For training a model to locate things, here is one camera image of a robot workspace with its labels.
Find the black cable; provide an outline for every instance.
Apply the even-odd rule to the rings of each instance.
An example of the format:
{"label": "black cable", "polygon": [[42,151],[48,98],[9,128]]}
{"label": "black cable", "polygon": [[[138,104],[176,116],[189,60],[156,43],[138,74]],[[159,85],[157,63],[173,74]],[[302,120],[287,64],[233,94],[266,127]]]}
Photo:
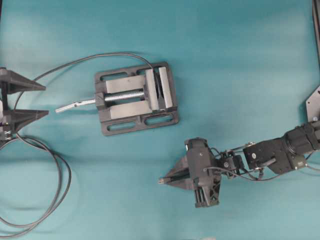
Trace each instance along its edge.
{"label": "black cable", "polygon": [[310,153],[310,154],[305,158],[305,160],[308,160],[308,159],[312,156],[312,154],[314,154],[314,151],[313,151],[312,153]]}
{"label": "black cable", "polygon": [[[56,67],[54,69],[51,69],[51,70],[49,70],[49,71],[37,76],[34,79],[34,81],[36,82],[39,79],[41,79],[41,78],[43,78],[43,77],[45,77],[45,76],[47,76],[47,75],[49,75],[49,74],[51,74],[53,72],[56,72],[56,71],[58,71],[60,69],[66,68],[68,66],[79,64],[79,63],[82,63],[82,62],[90,60],[90,59],[99,58],[99,57],[108,57],[108,56],[127,56],[127,57],[140,59],[143,62],[145,62],[151,69],[153,69],[153,66],[151,65],[151,63],[148,62],[145,58],[143,58],[141,56],[138,56],[136,54],[129,53],[129,52],[111,52],[111,53],[95,54],[95,55],[83,57],[83,58],[80,58],[78,60],[65,63],[63,65],[60,65],[60,66],[58,66],[58,67]],[[18,95],[18,97],[17,97],[17,99],[15,101],[15,104],[14,104],[14,110],[17,108],[18,102],[21,99],[21,96],[23,94],[24,94],[24,91],[20,92],[20,94]],[[67,195],[67,193],[69,191],[70,185],[71,185],[72,172],[71,172],[71,168],[68,165],[68,163],[59,154],[57,154],[56,152],[52,151],[44,143],[42,143],[41,141],[39,141],[39,140],[37,140],[35,138],[22,137],[17,132],[16,133],[16,138],[13,138],[12,140],[7,141],[4,145],[2,145],[0,147],[0,150],[3,149],[4,147],[6,147],[7,145],[9,145],[9,144],[11,144],[11,143],[13,143],[15,141],[18,141],[18,140],[22,141],[23,143],[27,144],[30,147],[36,148],[36,149],[41,150],[41,151],[45,151],[45,152],[49,153],[52,156],[53,160],[55,161],[57,170],[58,170],[58,186],[57,186],[57,190],[56,190],[55,196],[54,196],[51,204],[49,205],[49,207],[46,210],[46,212],[42,215],[42,217],[40,217],[38,220],[33,221],[31,223],[28,223],[28,224],[14,224],[14,223],[8,222],[5,219],[3,219],[2,217],[0,217],[0,222],[4,223],[4,224],[6,224],[6,225],[8,225],[10,227],[24,228],[24,230],[22,230],[20,232],[17,232],[17,233],[14,233],[14,234],[3,235],[3,236],[0,235],[0,239],[9,239],[9,238],[20,237],[20,236],[23,236],[23,235],[29,233],[32,229],[34,229],[37,225],[39,225],[42,221],[44,221],[50,214],[52,214],[57,209],[57,207],[65,199],[65,197],[66,197],[66,195]],[[62,185],[62,170],[61,170],[61,166],[60,166],[57,158],[59,158],[65,164],[65,166],[67,167],[67,170],[68,170],[68,174],[69,174],[66,188],[65,188],[65,190],[64,190],[64,192],[63,192],[63,194],[62,194],[62,196],[61,196],[61,198],[59,200],[58,200],[58,197],[59,197],[59,194],[60,194],[60,191],[61,191],[61,185]]]}
{"label": "black cable", "polygon": [[216,155],[216,156],[220,156],[221,155],[221,152],[218,150],[218,149],[216,149],[215,147],[210,147],[210,149],[212,150],[215,150],[216,151],[216,153],[218,154],[218,155]]}
{"label": "black cable", "polygon": [[217,166],[205,167],[205,168],[203,169],[203,171],[205,172],[205,171],[207,171],[208,169],[216,169],[216,170],[220,170],[220,171],[222,171],[222,172],[227,172],[227,173],[230,173],[230,174],[232,174],[232,175],[234,175],[234,176],[237,176],[237,177],[240,177],[240,178],[242,178],[242,179],[246,179],[246,180],[252,181],[252,182],[266,182],[266,181],[270,181],[270,180],[276,179],[276,178],[278,178],[278,177],[286,174],[286,173],[282,173],[282,174],[278,174],[278,175],[272,176],[272,177],[270,177],[270,178],[265,178],[265,179],[251,179],[251,178],[248,178],[248,177],[245,177],[245,176],[236,174],[236,173],[234,173],[233,171],[229,171],[229,170],[226,170],[226,169],[224,169],[224,168],[217,167]]}
{"label": "black cable", "polygon": [[[17,233],[14,233],[14,234],[11,234],[11,235],[0,235],[0,239],[16,238],[16,237],[20,237],[20,236],[23,236],[23,235],[29,233],[32,229],[34,229],[37,225],[39,225],[41,222],[43,222],[50,214],[52,214],[57,209],[57,207],[65,199],[65,197],[70,189],[70,185],[71,185],[72,172],[71,172],[71,168],[70,168],[69,164],[59,154],[51,151],[44,143],[40,142],[37,139],[31,138],[31,137],[21,137],[19,134],[17,134],[17,138],[13,138],[12,140],[7,141],[4,145],[2,145],[0,147],[0,150],[3,149],[4,147],[6,147],[7,145],[9,145],[13,142],[16,142],[18,140],[20,140],[20,141],[24,142],[25,144],[27,144],[31,147],[34,147],[38,150],[48,152],[52,156],[53,160],[55,161],[56,167],[58,169],[58,187],[57,187],[55,196],[54,196],[50,206],[48,207],[46,212],[42,215],[42,217],[40,217],[37,221],[31,222],[28,224],[14,224],[14,223],[8,222],[5,219],[3,219],[2,217],[0,217],[0,222],[4,223],[10,227],[25,228],[24,230],[17,232]],[[59,200],[58,200],[58,197],[59,197],[59,194],[61,191],[61,185],[62,185],[62,170],[61,170],[61,166],[60,166],[57,158],[59,158],[65,164],[65,166],[68,170],[68,182],[67,182],[65,190]]]}

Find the screw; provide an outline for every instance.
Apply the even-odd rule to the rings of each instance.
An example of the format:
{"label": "screw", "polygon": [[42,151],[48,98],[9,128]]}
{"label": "screw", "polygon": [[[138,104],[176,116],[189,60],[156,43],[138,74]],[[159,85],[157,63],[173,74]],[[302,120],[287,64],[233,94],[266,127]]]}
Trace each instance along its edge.
{"label": "screw", "polygon": [[117,94],[117,95],[109,95],[104,98],[106,102],[113,102],[116,100],[125,100],[132,98],[140,98],[143,97],[145,93],[143,91],[130,91],[127,93]]}
{"label": "screw", "polygon": [[164,183],[165,183],[165,180],[163,178],[160,178],[158,181],[158,184],[164,184]]}

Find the metal plate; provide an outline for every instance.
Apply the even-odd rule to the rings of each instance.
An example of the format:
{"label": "metal plate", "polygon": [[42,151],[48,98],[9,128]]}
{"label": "metal plate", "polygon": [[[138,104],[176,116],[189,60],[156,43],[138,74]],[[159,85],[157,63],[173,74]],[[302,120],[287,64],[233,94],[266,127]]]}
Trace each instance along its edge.
{"label": "metal plate", "polygon": [[308,122],[320,119],[320,86],[305,101]]}

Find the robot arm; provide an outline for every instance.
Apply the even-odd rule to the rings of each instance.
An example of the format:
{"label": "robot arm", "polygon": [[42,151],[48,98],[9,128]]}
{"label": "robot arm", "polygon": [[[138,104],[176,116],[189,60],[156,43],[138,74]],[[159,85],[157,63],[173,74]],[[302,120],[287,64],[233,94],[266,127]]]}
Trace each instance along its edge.
{"label": "robot arm", "polygon": [[[304,154],[319,150],[319,141],[320,121],[298,126],[280,138],[249,143],[218,155],[212,153],[206,139],[189,139],[184,142],[186,155],[159,184],[194,191],[196,208],[218,205],[222,175],[232,179],[249,174],[253,181],[260,181],[265,167],[278,175],[306,167]],[[258,178],[245,169],[237,150],[243,150],[249,169],[260,172]]]}

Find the teal surface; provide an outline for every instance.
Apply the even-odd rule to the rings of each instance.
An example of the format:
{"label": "teal surface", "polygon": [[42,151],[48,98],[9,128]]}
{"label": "teal surface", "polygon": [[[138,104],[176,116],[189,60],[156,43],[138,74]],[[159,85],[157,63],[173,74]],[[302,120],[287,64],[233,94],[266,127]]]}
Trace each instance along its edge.
{"label": "teal surface", "polygon": [[[94,106],[55,114],[93,96],[96,72],[135,59],[95,59],[42,79],[47,90],[26,93],[19,108],[50,114],[22,133],[64,154],[73,179],[62,205],[21,239],[319,239],[320,176],[307,169],[270,182],[224,178],[220,205],[210,208],[194,208],[191,191],[157,184],[186,139],[224,150],[306,121],[305,99],[320,84],[310,0],[3,1],[0,66],[33,79],[116,51],[170,64],[180,122],[104,137]],[[0,215],[36,220],[57,185],[54,163],[22,143],[0,159]],[[311,162],[320,164],[319,155]]]}

